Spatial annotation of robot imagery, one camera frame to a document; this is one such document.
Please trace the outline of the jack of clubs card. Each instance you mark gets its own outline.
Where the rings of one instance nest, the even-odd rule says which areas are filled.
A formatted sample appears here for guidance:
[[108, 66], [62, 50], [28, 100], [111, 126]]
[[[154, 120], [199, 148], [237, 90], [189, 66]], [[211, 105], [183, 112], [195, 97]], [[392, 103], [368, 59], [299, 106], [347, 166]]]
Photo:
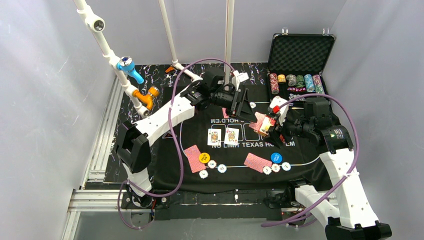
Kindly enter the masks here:
[[217, 128], [209, 128], [207, 133], [207, 145], [208, 146], [220, 146], [221, 145], [221, 134], [222, 130]]

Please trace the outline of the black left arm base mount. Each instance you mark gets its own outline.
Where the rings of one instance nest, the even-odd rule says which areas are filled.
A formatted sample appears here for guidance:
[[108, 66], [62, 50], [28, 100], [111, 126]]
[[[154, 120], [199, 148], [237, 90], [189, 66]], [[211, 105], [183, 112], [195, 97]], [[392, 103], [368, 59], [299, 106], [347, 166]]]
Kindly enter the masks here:
[[143, 230], [152, 225], [159, 210], [170, 207], [170, 196], [138, 196], [130, 188], [118, 192], [117, 210], [122, 222], [133, 230]]

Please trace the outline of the light blue chip row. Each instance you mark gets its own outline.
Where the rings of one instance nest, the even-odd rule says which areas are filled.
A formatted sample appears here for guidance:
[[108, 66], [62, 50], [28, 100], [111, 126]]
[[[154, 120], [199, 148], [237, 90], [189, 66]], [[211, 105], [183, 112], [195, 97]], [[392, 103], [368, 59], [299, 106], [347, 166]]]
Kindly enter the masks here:
[[290, 171], [290, 170], [291, 170], [292, 166], [291, 166], [288, 162], [283, 162], [283, 163], [281, 164], [281, 168], [282, 168], [284, 171], [288, 172], [288, 171]]
[[227, 166], [224, 165], [224, 164], [219, 164], [217, 166], [217, 170], [218, 170], [219, 173], [222, 173], [223, 174], [223, 173], [225, 173], [227, 171]]

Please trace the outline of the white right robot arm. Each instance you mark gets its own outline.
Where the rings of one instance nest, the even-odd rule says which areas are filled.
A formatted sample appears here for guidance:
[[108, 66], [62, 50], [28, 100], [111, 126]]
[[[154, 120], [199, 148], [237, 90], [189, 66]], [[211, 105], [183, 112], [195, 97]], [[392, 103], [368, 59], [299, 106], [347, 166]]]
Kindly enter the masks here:
[[290, 115], [293, 99], [272, 108], [285, 136], [305, 138], [321, 148], [318, 158], [332, 184], [326, 193], [319, 193], [307, 180], [293, 180], [286, 196], [320, 222], [328, 240], [386, 240], [392, 229], [373, 211], [356, 169], [359, 143], [352, 142], [344, 126], [333, 124], [330, 99], [326, 94], [306, 94], [299, 118]]

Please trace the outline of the playing card deck box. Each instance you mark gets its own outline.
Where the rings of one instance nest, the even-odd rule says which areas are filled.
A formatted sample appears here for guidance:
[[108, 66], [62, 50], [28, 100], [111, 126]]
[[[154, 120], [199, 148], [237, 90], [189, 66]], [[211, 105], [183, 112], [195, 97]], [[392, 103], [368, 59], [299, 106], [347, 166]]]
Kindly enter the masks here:
[[266, 137], [269, 135], [269, 130], [271, 127], [275, 125], [275, 120], [273, 118], [265, 117], [262, 123], [259, 126], [259, 130], [257, 131], [259, 135]]

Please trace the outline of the red playing card deck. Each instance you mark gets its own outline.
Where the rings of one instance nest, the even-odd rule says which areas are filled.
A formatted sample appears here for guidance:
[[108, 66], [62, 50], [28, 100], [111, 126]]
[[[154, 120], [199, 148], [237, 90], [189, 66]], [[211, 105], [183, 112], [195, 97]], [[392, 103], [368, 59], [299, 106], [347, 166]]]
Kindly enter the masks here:
[[256, 122], [251, 122], [248, 126], [255, 132], [258, 132], [263, 124], [266, 115], [260, 112], [255, 112], [254, 115], [256, 117]]

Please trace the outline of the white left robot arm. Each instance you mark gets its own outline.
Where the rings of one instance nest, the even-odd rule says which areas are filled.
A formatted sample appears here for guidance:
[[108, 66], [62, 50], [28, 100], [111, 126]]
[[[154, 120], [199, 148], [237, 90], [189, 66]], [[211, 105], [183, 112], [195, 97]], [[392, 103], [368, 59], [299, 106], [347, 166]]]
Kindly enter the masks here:
[[138, 197], [151, 193], [148, 165], [151, 163], [151, 146], [166, 132], [192, 118], [196, 111], [210, 104], [224, 108], [230, 118], [256, 122], [257, 118], [248, 100], [248, 89], [242, 84], [249, 79], [246, 72], [233, 72], [230, 83], [224, 83], [225, 73], [218, 68], [209, 68], [201, 80], [196, 80], [172, 98], [152, 115], [131, 123], [121, 124], [114, 144], [114, 152], [122, 161], [127, 173], [126, 184]]

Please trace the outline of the yellow big blind button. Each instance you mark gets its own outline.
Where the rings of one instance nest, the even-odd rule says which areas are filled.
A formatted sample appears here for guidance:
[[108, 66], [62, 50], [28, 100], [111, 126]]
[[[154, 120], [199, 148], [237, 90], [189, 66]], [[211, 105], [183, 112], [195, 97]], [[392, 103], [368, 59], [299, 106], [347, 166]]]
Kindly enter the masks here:
[[211, 157], [207, 152], [202, 152], [198, 156], [198, 160], [202, 164], [207, 164], [211, 160]]

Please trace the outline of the blue small blind button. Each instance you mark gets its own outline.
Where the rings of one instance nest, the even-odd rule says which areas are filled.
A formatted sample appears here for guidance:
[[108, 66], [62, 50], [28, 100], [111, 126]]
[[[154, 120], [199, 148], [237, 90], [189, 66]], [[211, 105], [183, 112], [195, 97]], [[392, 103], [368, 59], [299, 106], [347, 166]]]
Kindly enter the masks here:
[[281, 164], [283, 162], [283, 156], [278, 152], [274, 152], [270, 155], [270, 160], [274, 164]]

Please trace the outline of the red card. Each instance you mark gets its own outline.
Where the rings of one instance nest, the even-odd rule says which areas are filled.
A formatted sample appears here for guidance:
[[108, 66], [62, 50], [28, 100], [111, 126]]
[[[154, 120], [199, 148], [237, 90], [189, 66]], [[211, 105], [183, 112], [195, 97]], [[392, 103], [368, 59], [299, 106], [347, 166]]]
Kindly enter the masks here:
[[228, 119], [229, 116], [227, 115], [227, 109], [226, 108], [222, 108], [222, 115], [224, 119]]

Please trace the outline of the red card player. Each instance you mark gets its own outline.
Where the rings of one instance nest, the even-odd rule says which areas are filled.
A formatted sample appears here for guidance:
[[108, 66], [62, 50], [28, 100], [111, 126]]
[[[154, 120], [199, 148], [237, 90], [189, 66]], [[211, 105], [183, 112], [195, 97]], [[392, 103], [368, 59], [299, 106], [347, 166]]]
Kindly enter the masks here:
[[243, 164], [247, 166], [248, 168], [251, 168], [259, 173], [263, 173], [263, 167], [264, 166], [271, 167], [273, 163], [267, 159], [264, 159], [252, 153], [249, 153]]
[[201, 154], [197, 145], [186, 148], [183, 151], [188, 159], [190, 170], [192, 173], [198, 173], [206, 169], [206, 165], [199, 160]]

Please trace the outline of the white chip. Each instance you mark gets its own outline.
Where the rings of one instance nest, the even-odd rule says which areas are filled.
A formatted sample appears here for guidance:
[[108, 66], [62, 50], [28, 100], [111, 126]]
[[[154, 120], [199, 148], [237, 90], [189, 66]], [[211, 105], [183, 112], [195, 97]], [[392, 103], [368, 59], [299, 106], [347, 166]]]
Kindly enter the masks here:
[[217, 167], [217, 162], [216, 162], [215, 160], [210, 160], [210, 161], [207, 163], [207, 166], [208, 166], [210, 169], [214, 169], [214, 168], [216, 168], [216, 167]]
[[281, 170], [281, 166], [279, 164], [274, 163], [271, 165], [271, 170], [275, 173], [278, 173]]
[[266, 175], [270, 175], [272, 173], [272, 169], [270, 166], [264, 166], [262, 172]]

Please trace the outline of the queen of hearts card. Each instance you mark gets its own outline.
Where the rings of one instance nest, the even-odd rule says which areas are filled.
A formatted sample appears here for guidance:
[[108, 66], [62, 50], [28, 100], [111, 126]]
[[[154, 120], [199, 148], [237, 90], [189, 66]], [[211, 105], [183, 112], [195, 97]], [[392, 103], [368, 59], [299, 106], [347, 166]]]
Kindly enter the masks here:
[[225, 129], [224, 144], [229, 146], [237, 146], [239, 143], [239, 129], [227, 127]]

